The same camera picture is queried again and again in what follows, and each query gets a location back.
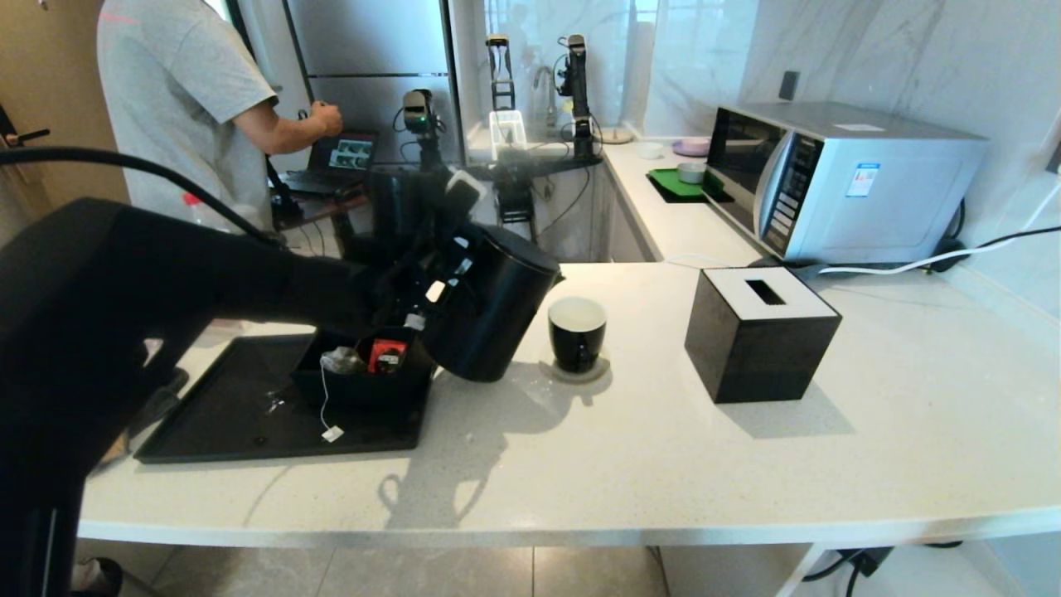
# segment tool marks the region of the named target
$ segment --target white coaster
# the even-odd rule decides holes
[[[595,382],[611,369],[611,355],[608,353],[608,347],[604,347],[601,349],[601,354],[597,355],[596,363],[593,364],[593,369],[586,373],[571,373],[563,371],[556,365],[556,355],[553,354],[553,347],[545,345],[538,355],[538,369],[547,377],[552,377],[563,384],[589,384],[590,382]]]

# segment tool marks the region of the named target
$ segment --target laptop screen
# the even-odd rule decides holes
[[[358,172],[372,164],[376,154],[376,133],[344,131],[335,137],[321,137],[310,150],[309,170],[317,172]]]

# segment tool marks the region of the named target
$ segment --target black tissue box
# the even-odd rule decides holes
[[[785,267],[702,269],[685,352],[716,404],[797,401],[840,319]]]

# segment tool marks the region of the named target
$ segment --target microwave label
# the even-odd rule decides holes
[[[872,124],[833,124],[833,126],[855,133],[884,133],[884,128]]]
[[[859,163],[855,168],[855,177],[848,187],[848,196],[869,196],[869,189],[873,187],[873,180],[880,171],[880,163]]]

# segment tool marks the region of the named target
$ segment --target refrigerator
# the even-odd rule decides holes
[[[336,104],[347,128],[378,130],[377,163],[419,162],[415,137],[394,129],[413,89],[432,92],[442,159],[463,163],[446,0],[284,0],[284,10],[311,101]]]

